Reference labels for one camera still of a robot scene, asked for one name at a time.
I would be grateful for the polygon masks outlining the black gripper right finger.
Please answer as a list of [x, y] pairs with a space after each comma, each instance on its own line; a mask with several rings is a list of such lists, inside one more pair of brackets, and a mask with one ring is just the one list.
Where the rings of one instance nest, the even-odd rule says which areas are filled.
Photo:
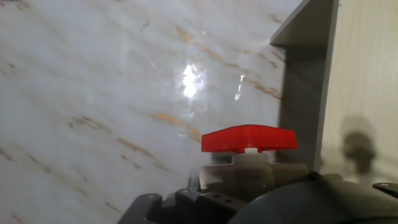
[[389, 182], [380, 182], [372, 185], [372, 188], [384, 192], [391, 197], [398, 198], [398, 185]]

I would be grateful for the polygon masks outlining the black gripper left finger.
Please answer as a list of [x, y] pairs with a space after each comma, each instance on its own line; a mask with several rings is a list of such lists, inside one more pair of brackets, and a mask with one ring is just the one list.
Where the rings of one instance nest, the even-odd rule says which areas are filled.
[[163, 198], [142, 194], [133, 201], [118, 224], [225, 224], [249, 201], [220, 191], [180, 189]]

